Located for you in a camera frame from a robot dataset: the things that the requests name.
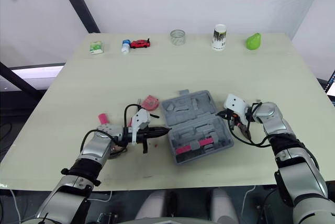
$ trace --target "toolbox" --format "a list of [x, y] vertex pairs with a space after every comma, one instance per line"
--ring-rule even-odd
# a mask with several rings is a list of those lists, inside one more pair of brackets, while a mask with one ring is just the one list
[[232, 137], [209, 91], [189, 93], [161, 103], [170, 147], [177, 165], [232, 147]]

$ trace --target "white cable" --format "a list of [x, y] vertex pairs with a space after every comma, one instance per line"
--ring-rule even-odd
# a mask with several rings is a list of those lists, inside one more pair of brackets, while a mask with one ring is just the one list
[[21, 215], [20, 215], [20, 211], [19, 211], [19, 209], [17, 207], [17, 204], [16, 204], [16, 198], [15, 198], [14, 192], [11, 189], [9, 191], [12, 193], [14, 204], [15, 204], [15, 208], [16, 208], [16, 211], [17, 211], [17, 215], [19, 217], [19, 224], [21, 224]]
[[[28, 219], [31, 219], [32, 217], [34, 217], [35, 215], [32, 215], [32, 216], [29, 216], [21, 221], [25, 221], [25, 220], [28, 220]], [[7, 224], [17, 224], [18, 222], [17, 221], [13, 221], [13, 222], [10, 222], [10, 223], [7, 223]]]
[[245, 199], [247, 197], [247, 194], [254, 191], [256, 188], [256, 186], [254, 185], [252, 189], [246, 191], [245, 195], [244, 195], [244, 198], [243, 198], [243, 203], [242, 203], [242, 210], [241, 210], [241, 218], [243, 218], [243, 211], [244, 211], [244, 203], [245, 203]]
[[95, 200], [95, 201], [100, 201], [100, 202], [109, 202], [110, 199], [111, 199], [111, 194], [112, 194], [112, 191], [110, 191], [110, 195], [109, 195], [109, 198], [104, 200], [104, 199], [88, 199], [88, 200]]

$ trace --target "black frame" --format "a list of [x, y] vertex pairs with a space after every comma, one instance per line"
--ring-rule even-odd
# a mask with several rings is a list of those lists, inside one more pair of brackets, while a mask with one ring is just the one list
[[23, 92], [27, 93], [37, 101], [40, 101], [43, 97], [43, 94], [39, 92], [37, 89], [32, 87], [26, 81], [24, 81], [21, 77], [16, 75], [13, 71], [11, 71], [7, 66], [5, 66], [2, 62], [0, 62], [0, 74], [5, 79], [10, 81], [16, 87], [18, 87]]
[[84, 0], [69, 0], [88, 33], [100, 33]]

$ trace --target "white backdrop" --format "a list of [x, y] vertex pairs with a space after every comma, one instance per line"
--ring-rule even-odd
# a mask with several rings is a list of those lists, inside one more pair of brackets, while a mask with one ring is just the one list
[[[313, 0], [85, 0], [101, 32], [164, 32], [174, 28], [187, 33], [212, 33], [224, 23], [229, 32], [285, 32], [291, 38], [298, 30]], [[321, 2], [321, 9], [332, 5]], [[314, 22], [317, 12], [307, 16]], [[326, 62], [334, 59], [330, 31], [334, 10], [317, 29], [318, 47], [303, 29], [294, 43], [317, 77], [326, 79]], [[65, 62], [87, 34], [68, 0], [0, 0], [0, 58], [7, 66]]]
[[314, 0], [293, 44], [318, 78], [328, 80], [335, 70], [335, 0]]
[[85, 0], [102, 32], [285, 32], [291, 38], [313, 0]]
[[8, 67], [65, 62], [86, 34], [69, 0], [0, 0], [0, 59]]

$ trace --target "white table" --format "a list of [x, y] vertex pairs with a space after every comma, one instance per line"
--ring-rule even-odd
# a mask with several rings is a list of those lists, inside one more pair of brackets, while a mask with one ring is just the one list
[[[121, 124], [124, 107], [151, 94], [165, 100], [207, 89], [222, 109], [228, 93], [247, 102], [278, 104], [297, 137], [316, 156], [325, 180], [335, 180], [335, 109], [313, 74], [282, 33], [263, 34], [260, 49], [247, 50], [248, 35], [228, 35], [222, 52], [210, 48], [211, 35], [187, 35], [174, 46], [169, 35], [87, 35], [74, 56], [29, 117], [0, 166], [1, 188], [50, 191], [79, 154], [86, 132], [107, 113]], [[120, 52], [124, 39], [151, 39], [151, 47]], [[102, 40], [105, 53], [91, 55], [89, 43]], [[152, 119], [152, 126], [163, 119]], [[254, 140], [264, 137], [252, 124]], [[274, 184], [277, 170], [271, 148], [255, 148], [235, 140], [227, 150], [182, 166], [173, 163], [167, 137], [149, 141], [107, 161], [95, 190]]]

